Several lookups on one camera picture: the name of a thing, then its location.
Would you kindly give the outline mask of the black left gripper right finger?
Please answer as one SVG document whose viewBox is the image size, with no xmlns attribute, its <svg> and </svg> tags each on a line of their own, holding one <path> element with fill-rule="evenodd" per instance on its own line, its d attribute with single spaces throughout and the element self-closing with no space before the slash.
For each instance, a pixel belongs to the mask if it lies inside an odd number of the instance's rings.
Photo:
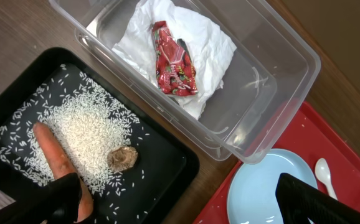
<svg viewBox="0 0 360 224">
<path fill-rule="evenodd" d="M 282 173 L 275 191 L 284 224 L 360 224 L 360 212 Z"/>
</svg>

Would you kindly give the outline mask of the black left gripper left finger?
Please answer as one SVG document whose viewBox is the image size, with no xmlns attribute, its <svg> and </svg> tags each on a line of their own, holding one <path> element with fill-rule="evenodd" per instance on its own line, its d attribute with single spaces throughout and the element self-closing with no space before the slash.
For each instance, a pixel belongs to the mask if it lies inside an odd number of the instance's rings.
<svg viewBox="0 0 360 224">
<path fill-rule="evenodd" d="M 81 196 L 78 175 L 67 174 L 0 209 L 0 224 L 74 223 Z"/>
</svg>

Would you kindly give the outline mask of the pile of rice grains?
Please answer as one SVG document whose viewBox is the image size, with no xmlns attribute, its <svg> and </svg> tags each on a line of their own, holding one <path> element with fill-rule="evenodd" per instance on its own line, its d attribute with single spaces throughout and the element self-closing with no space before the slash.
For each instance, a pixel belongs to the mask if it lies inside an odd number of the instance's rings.
<svg viewBox="0 0 360 224">
<path fill-rule="evenodd" d="M 0 126 L 0 161 L 40 187 L 54 180 L 32 130 L 45 123 L 95 201 L 94 223 L 119 223 L 126 191 L 122 171 L 107 164 L 116 146 L 129 146 L 140 119 L 71 63 L 56 68 Z"/>
</svg>

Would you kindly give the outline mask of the light blue plate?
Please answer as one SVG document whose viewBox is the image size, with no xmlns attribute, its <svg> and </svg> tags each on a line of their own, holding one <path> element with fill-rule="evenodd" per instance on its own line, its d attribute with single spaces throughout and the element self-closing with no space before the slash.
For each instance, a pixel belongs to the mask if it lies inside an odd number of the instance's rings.
<svg viewBox="0 0 360 224">
<path fill-rule="evenodd" d="M 234 175 L 227 196 L 227 216 L 236 224 L 283 223 L 275 197 L 279 176 L 288 173 L 317 188 L 313 171 L 297 154 L 271 149 L 258 164 L 243 164 Z"/>
</svg>

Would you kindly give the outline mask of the red candy wrapper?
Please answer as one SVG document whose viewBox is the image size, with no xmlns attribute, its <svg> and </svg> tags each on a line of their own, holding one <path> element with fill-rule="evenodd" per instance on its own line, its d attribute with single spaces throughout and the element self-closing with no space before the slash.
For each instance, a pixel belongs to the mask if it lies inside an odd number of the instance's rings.
<svg viewBox="0 0 360 224">
<path fill-rule="evenodd" d="M 152 36 L 158 88 L 166 95 L 198 94 L 196 69 L 185 41 L 173 38 L 166 21 L 154 23 Z"/>
</svg>

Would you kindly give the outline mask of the orange food piece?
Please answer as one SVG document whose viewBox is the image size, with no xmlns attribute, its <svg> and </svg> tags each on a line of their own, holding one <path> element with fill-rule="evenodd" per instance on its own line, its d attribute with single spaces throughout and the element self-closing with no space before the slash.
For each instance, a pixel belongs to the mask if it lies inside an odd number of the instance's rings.
<svg viewBox="0 0 360 224">
<path fill-rule="evenodd" d="M 71 160 L 46 124 L 37 122 L 33 127 L 33 131 L 54 179 L 59 179 L 67 174 L 77 173 Z M 82 188 L 82 197 L 79 202 L 77 217 L 77 223 L 80 223 L 93 213 L 93 199 L 83 180 L 80 177 L 78 178 Z"/>
</svg>

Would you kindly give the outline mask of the white spoon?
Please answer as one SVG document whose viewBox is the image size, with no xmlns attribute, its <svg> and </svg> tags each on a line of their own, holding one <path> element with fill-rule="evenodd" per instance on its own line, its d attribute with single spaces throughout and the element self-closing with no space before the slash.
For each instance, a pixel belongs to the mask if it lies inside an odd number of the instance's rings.
<svg viewBox="0 0 360 224">
<path fill-rule="evenodd" d="M 333 199 L 337 200 L 338 198 L 331 182 L 331 172 L 326 159 L 320 158 L 316 162 L 315 176 L 322 184 L 324 184 L 327 189 L 328 195 Z"/>
</svg>

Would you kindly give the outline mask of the brown food scrap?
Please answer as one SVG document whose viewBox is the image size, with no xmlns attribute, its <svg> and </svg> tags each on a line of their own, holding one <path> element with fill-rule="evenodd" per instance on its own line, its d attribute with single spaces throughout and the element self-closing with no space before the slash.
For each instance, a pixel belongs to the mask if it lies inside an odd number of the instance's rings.
<svg viewBox="0 0 360 224">
<path fill-rule="evenodd" d="M 112 172 L 122 172 L 132 168 L 138 159 L 138 151 L 131 146 L 114 147 L 107 155 L 108 168 Z"/>
</svg>

